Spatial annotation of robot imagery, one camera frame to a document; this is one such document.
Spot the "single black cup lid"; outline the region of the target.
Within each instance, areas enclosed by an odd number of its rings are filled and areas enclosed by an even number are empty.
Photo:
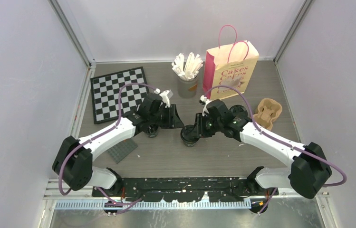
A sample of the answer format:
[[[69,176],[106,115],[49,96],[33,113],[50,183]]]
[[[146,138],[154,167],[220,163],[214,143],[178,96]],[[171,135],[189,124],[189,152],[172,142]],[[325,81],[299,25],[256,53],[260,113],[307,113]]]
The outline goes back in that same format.
[[[248,117],[248,112],[246,108],[242,105],[233,105],[230,108],[230,111],[234,116],[240,116],[241,118]]]

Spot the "pink cakes paper bag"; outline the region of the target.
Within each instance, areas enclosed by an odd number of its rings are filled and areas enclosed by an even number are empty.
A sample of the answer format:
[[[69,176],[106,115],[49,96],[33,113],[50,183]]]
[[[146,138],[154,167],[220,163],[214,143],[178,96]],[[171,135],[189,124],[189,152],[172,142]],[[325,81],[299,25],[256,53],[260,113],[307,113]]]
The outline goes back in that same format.
[[[235,40],[206,51],[203,90],[208,99],[224,99],[237,95],[230,88],[244,93],[259,53],[248,40]]]

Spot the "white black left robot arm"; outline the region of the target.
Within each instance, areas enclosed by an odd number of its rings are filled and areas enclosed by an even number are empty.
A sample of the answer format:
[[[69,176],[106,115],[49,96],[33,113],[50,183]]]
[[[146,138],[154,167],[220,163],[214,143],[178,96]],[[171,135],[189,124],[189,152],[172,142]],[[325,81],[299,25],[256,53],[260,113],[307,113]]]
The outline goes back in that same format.
[[[153,138],[160,129],[183,128],[176,105],[170,102],[172,96],[171,90],[150,93],[138,108],[132,108],[106,128],[79,139],[67,137],[53,162],[53,171],[73,191],[93,186],[103,188],[111,197],[118,196],[122,190],[119,175],[111,168],[93,166],[93,161],[118,143],[140,133]]]

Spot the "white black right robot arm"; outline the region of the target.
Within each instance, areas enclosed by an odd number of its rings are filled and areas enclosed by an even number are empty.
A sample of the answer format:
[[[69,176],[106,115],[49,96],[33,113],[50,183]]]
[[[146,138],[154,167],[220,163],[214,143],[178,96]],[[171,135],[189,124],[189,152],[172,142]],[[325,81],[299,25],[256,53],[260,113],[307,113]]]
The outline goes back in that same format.
[[[223,101],[212,101],[205,96],[201,96],[199,102],[203,111],[196,115],[195,141],[221,132],[228,138],[261,149],[286,165],[279,169],[257,167],[248,176],[250,193],[260,195],[268,188],[292,188],[299,195],[312,199],[332,175],[318,144],[304,145],[261,127],[248,117],[241,105],[228,109]]]

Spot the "black cup stack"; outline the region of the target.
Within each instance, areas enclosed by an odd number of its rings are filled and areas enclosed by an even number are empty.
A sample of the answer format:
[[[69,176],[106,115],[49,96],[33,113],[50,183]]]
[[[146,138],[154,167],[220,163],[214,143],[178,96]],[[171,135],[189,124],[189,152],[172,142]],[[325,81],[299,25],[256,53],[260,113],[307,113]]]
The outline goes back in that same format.
[[[144,133],[148,138],[154,138],[158,135],[159,126],[156,124],[149,125],[145,130]]]

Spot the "grey holder cup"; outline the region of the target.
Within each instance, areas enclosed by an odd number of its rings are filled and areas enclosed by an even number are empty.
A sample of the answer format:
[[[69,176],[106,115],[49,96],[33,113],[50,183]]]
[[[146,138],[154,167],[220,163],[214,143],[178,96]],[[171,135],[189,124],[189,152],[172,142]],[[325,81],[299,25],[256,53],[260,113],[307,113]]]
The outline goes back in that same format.
[[[198,78],[191,79],[189,81],[183,80],[181,77],[178,77],[177,88],[178,95],[181,98],[192,98],[196,95],[198,86]]]

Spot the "white wrapped stirrers bundle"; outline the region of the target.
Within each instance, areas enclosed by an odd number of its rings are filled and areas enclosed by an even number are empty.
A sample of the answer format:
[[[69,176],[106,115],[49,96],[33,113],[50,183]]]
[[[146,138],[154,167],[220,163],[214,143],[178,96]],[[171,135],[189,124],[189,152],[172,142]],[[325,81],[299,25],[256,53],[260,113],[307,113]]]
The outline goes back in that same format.
[[[193,81],[197,78],[199,70],[203,67],[203,59],[199,54],[189,53],[187,57],[183,53],[178,54],[171,63],[172,71],[184,81]]]

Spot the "grey studded baseplate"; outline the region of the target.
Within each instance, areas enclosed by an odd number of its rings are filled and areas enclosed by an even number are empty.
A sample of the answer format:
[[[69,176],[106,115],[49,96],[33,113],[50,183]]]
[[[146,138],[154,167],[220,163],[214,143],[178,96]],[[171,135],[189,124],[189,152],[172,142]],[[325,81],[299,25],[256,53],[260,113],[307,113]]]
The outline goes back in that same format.
[[[107,153],[111,156],[114,162],[118,164],[132,151],[137,149],[137,147],[138,145],[133,139],[126,139],[108,149]]]

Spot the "black white chessboard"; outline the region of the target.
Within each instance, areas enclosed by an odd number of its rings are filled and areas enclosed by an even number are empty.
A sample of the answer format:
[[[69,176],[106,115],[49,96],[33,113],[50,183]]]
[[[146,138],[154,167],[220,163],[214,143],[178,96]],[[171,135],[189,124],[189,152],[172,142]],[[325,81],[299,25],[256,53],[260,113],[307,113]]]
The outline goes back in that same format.
[[[147,83],[142,66],[90,79],[94,124],[116,120],[119,107],[124,114],[142,103],[149,88],[132,83]]]

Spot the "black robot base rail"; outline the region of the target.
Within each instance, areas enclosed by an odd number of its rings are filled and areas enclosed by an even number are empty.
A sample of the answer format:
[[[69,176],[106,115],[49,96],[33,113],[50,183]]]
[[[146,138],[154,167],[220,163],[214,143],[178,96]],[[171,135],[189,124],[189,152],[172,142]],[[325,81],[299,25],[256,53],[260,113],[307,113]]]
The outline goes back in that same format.
[[[251,196],[266,200],[271,194],[278,191],[241,177],[120,178],[109,190],[92,191],[92,197],[123,197],[127,202],[199,202],[204,196],[210,202],[239,202]]]

